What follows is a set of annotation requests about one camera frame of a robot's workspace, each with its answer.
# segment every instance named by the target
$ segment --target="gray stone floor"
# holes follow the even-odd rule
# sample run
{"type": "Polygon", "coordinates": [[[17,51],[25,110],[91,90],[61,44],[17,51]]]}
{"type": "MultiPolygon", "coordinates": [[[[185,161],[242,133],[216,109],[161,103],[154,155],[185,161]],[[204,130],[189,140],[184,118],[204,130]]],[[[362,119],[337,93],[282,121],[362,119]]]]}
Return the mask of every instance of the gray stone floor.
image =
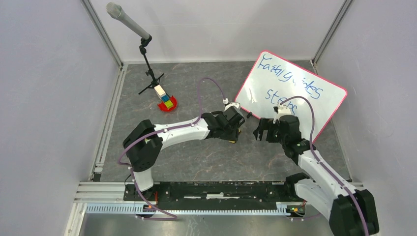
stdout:
{"type": "MultiPolygon", "coordinates": [[[[148,89],[150,77],[145,75],[145,64],[133,64],[127,68],[120,102],[110,137],[110,143],[101,176],[101,181],[124,181],[129,175],[116,160],[123,151],[122,142],[144,119],[154,124],[170,124],[190,120],[198,115],[196,83],[202,77],[216,79],[229,100],[233,100],[252,68],[253,61],[162,63],[153,64],[156,76],[165,73],[161,86],[178,100],[172,113],[163,113],[157,104],[156,93],[148,89]]],[[[296,64],[313,70],[309,61],[296,64]]],[[[223,109],[218,88],[207,81],[201,86],[205,112],[223,109]]],[[[152,168],[155,181],[221,181],[221,180],[284,180],[286,176],[301,172],[284,155],[279,144],[255,141],[252,134],[259,120],[252,117],[242,126],[239,141],[231,144],[224,140],[209,139],[190,141],[162,150],[152,168]]],[[[343,178],[349,178],[333,124],[329,122],[315,142],[323,158],[343,178]]]]}

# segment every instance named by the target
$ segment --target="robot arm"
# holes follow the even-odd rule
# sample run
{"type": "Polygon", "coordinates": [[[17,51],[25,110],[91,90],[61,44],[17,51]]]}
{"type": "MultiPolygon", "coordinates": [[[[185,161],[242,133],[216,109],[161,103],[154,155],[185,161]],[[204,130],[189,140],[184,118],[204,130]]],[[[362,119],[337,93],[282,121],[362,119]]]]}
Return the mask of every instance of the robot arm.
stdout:
{"type": "Polygon", "coordinates": [[[224,111],[202,114],[197,123],[190,125],[196,119],[155,125],[147,119],[140,122],[123,141],[124,148],[127,148],[140,137],[161,130],[138,142],[126,153],[140,191],[153,186],[151,168],[161,150],[182,142],[209,138],[220,138],[234,143],[238,140],[240,126],[245,122],[240,112],[240,104],[235,102],[227,104],[224,111]]]}
{"type": "Polygon", "coordinates": [[[310,149],[310,142],[301,137],[298,118],[291,115],[288,107],[278,106],[274,109],[277,113],[275,118],[262,118],[253,133],[256,139],[262,140],[263,131],[267,130],[266,141],[282,144],[286,156],[309,174],[299,173],[287,177],[285,185],[288,192],[305,199],[316,208],[329,221],[334,235],[363,235],[359,213],[348,189],[359,204],[369,234],[376,234],[379,224],[372,194],[366,189],[356,189],[322,158],[314,146],[313,150],[310,149]]]}

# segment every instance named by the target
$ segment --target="electrical wiring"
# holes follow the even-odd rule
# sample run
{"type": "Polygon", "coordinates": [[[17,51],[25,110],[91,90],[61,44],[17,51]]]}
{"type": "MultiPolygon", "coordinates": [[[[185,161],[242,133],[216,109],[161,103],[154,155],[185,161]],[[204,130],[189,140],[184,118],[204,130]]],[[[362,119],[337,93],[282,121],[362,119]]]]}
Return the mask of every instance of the electrical wiring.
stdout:
{"type": "MultiPolygon", "coordinates": [[[[198,101],[198,105],[199,105],[199,107],[200,107],[200,113],[199,113],[199,115],[198,115],[198,117],[197,117],[197,119],[195,120],[195,121],[193,121],[192,123],[189,123],[189,124],[183,124],[183,125],[177,125],[177,126],[172,126],[172,127],[169,127],[169,128],[167,128],[166,130],[173,130],[173,129],[179,129],[179,128],[184,128],[184,127],[189,127],[189,126],[192,126],[192,125],[194,125],[194,124],[196,124],[196,123],[198,123],[198,121],[200,121],[200,119],[201,119],[201,115],[203,114],[203,106],[202,106],[202,103],[201,103],[201,95],[200,95],[200,84],[201,84],[201,82],[203,81],[203,80],[211,80],[212,82],[214,82],[216,85],[217,85],[217,87],[220,89],[220,92],[221,92],[221,94],[222,94],[222,96],[223,96],[223,100],[226,100],[226,96],[225,96],[225,94],[224,94],[224,92],[223,92],[223,89],[220,87],[220,85],[218,84],[218,82],[215,80],[215,79],[212,79],[212,78],[209,78],[209,77],[204,77],[204,78],[201,78],[199,81],[198,81],[198,83],[197,83],[197,101],[198,101]]],[[[144,217],[141,217],[141,219],[142,220],[155,220],[155,221],[166,221],[166,220],[176,220],[178,217],[176,216],[176,215],[174,215],[174,214],[171,214],[171,213],[168,213],[168,212],[166,212],[166,211],[164,211],[164,210],[162,210],[162,209],[159,209],[158,207],[156,207],[156,206],[154,206],[153,204],[151,204],[144,196],[143,196],[143,194],[142,194],[142,192],[140,191],[140,189],[139,189],[139,186],[138,186],[138,184],[137,184],[137,182],[136,182],[136,180],[135,180],[135,176],[134,176],[134,173],[133,173],[133,168],[132,168],[132,166],[131,166],[131,164],[129,164],[129,163],[127,163],[127,162],[122,162],[121,160],[123,159],[123,157],[124,157],[124,155],[133,147],[133,146],[135,146],[137,143],[139,143],[140,141],[142,141],[142,140],[144,140],[145,138],[147,138],[147,137],[149,137],[149,136],[152,136],[152,135],[155,135],[155,134],[159,134],[159,133],[162,133],[162,132],[164,132],[164,130],[163,129],[161,129],[161,130],[156,130],[156,131],[154,131],[154,132],[151,132],[151,133],[149,133],[149,134],[146,134],[146,135],[144,135],[144,136],[141,136],[140,138],[138,138],[137,140],[135,140],[134,142],[132,142],[128,147],[126,147],[126,149],[125,150],[123,150],[123,152],[121,153],[121,155],[120,155],[120,157],[118,158],[118,160],[117,160],[117,163],[119,164],[119,165],[122,165],[122,166],[127,166],[128,167],[128,169],[130,170],[130,174],[131,174],[131,176],[132,176],[132,181],[134,182],[134,184],[135,184],[135,188],[136,188],[136,190],[138,191],[138,194],[139,194],[139,196],[142,198],[142,200],[144,201],[144,202],[146,202],[149,206],[151,206],[153,209],[155,209],[155,210],[157,210],[157,211],[159,211],[159,212],[161,212],[161,213],[163,213],[163,214],[165,214],[165,215],[168,215],[168,216],[170,216],[169,218],[144,218],[144,217]]]]}
{"type": "Polygon", "coordinates": [[[293,96],[293,97],[290,97],[290,98],[286,99],[285,101],[281,102],[280,105],[282,105],[282,104],[284,104],[284,103],[286,103],[290,100],[293,100],[295,98],[303,99],[308,104],[308,106],[310,107],[311,119],[312,119],[312,127],[311,127],[311,132],[310,132],[310,150],[311,150],[314,158],[340,184],[340,186],[343,187],[343,189],[349,194],[349,196],[351,197],[351,199],[352,199],[352,201],[353,201],[353,203],[354,203],[354,205],[355,205],[355,207],[356,207],[356,209],[359,213],[359,217],[360,217],[360,220],[362,222],[362,227],[363,227],[365,236],[369,236],[369,231],[368,231],[368,227],[366,226],[365,217],[363,216],[363,212],[360,209],[359,203],[357,203],[357,200],[354,197],[353,193],[345,186],[345,184],[323,162],[321,162],[320,158],[317,156],[317,154],[315,153],[315,151],[313,149],[313,132],[314,132],[314,121],[315,120],[314,120],[314,111],[313,111],[313,107],[311,106],[311,103],[307,100],[307,98],[305,98],[303,96],[293,96]]]}

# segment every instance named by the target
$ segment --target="silver microphone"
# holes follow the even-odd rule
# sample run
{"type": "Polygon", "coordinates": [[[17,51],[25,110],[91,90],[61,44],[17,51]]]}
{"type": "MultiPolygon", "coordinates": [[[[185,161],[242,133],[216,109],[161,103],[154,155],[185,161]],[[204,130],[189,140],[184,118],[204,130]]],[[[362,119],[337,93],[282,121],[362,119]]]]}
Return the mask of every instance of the silver microphone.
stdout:
{"type": "Polygon", "coordinates": [[[109,2],[106,6],[107,13],[113,18],[122,22],[125,26],[131,29],[133,32],[137,33],[144,40],[148,40],[150,35],[142,27],[140,27],[136,22],[132,20],[121,8],[120,5],[117,5],[114,2],[109,2]]]}

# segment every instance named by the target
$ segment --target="microphone stand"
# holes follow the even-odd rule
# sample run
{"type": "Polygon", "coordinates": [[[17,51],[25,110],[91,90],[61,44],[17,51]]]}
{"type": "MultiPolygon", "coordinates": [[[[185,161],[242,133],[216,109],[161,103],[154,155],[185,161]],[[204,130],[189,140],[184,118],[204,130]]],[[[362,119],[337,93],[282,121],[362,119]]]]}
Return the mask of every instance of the microphone stand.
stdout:
{"type": "Polygon", "coordinates": [[[143,93],[147,89],[153,89],[156,86],[158,86],[159,85],[159,81],[161,80],[161,77],[164,76],[164,74],[162,73],[162,75],[160,75],[158,78],[155,78],[155,75],[153,73],[153,70],[151,69],[151,67],[149,65],[148,58],[146,57],[146,48],[145,47],[149,44],[149,42],[151,40],[152,40],[152,36],[151,35],[149,35],[149,38],[148,39],[141,38],[141,45],[139,46],[139,50],[141,51],[141,54],[144,56],[146,65],[148,66],[148,71],[146,71],[145,74],[147,76],[150,75],[150,77],[152,78],[152,82],[146,88],[144,88],[142,91],[140,91],[138,93],[139,95],[141,93],[143,93]]]}

